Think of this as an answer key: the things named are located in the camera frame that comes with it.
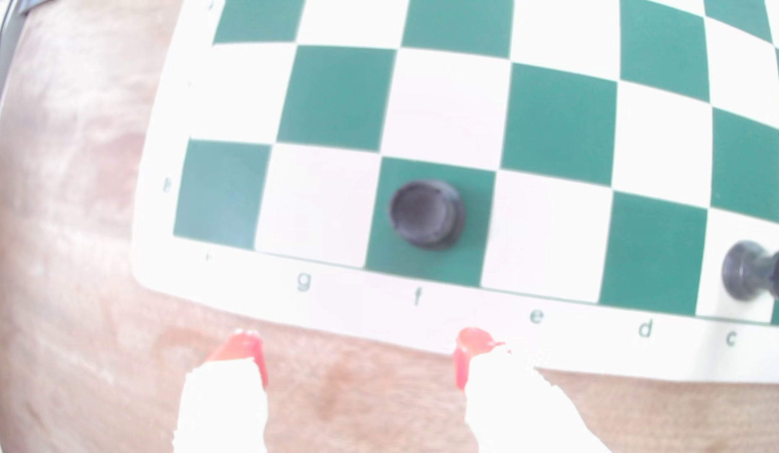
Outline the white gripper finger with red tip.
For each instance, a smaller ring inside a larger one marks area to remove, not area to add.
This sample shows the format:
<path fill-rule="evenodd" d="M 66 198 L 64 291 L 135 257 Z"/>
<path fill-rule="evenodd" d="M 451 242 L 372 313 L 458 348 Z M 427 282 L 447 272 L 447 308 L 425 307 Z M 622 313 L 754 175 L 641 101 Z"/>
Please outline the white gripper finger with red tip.
<path fill-rule="evenodd" d="M 267 452 L 268 374 L 257 331 L 234 331 L 187 373 L 174 452 Z"/>
<path fill-rule="evenodd" d="M 463 328 L 453 352 L 465 423 L 479 452 L 610 452 L 575 404 L 530 357 L 478 327 Z"/>

